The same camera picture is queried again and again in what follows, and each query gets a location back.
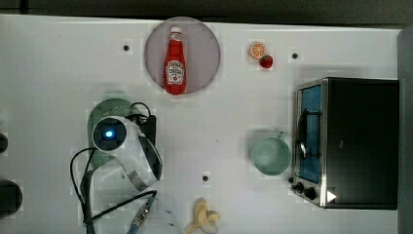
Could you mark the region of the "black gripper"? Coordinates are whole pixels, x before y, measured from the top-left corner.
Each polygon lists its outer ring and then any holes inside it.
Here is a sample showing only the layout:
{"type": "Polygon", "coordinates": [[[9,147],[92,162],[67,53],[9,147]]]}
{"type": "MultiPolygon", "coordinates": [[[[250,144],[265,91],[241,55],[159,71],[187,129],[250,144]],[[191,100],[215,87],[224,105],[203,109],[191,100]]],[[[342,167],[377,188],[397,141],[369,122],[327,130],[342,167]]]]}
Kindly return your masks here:
{"type": "Polygon", "coordinates": [[[150,115],[147,120],[141,125],[141,131],[152,142],[156,142],[156,125],[157,118],[154,115],[150,115]]]}

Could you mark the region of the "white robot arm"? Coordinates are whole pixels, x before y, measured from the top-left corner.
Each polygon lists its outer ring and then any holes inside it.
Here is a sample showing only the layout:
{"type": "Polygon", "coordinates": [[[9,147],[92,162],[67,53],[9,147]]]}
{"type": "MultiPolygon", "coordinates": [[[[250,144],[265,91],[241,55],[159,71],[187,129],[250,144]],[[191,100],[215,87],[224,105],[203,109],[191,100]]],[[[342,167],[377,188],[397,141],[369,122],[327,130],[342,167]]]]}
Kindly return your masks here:
{"type": "Polygon", "coordinates": [[[87,234],[181,234],[153,187],[163,172],[156,117],[106,116],[88,134],[89,159],[73,182],[87,234]]]}

